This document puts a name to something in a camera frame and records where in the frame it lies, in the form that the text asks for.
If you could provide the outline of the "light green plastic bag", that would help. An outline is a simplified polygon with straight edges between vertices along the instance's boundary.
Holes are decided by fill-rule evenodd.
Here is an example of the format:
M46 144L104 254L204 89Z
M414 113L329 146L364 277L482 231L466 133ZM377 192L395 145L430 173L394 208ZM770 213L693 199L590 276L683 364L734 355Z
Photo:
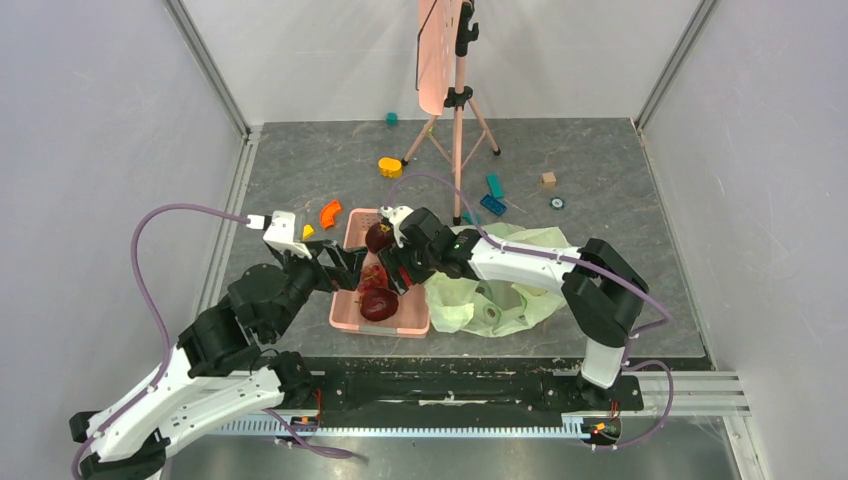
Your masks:
M559 294L507 281L451 279L436 273L425 283L430 323L441 333L501 338L530 330L562 311Z

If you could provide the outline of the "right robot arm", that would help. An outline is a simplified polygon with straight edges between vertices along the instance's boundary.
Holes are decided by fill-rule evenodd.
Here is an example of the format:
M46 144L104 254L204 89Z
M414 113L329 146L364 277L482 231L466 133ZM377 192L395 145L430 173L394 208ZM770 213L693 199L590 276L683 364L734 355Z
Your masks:
M580 400L602 408L618 393L631 329L647 300L647 283L607 242L550 248L511 242L475 227L452 230L427 208L381 207L394 236L378 258L399 294L434 275L501 281L563 298L587 338L577 382Z

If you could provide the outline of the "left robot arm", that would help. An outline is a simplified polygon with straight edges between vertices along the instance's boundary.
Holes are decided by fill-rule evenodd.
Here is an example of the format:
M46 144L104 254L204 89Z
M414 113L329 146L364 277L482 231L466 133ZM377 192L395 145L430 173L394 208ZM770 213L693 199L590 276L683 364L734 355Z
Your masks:
M367 249L331 240L306 254L273 252L232 283L170 346L163 361L112 406L69 421L80 448L77 479L148 479L182 449L245 415L281 404L302 407L314 381L297 352L263 353L314 292L358 287Z

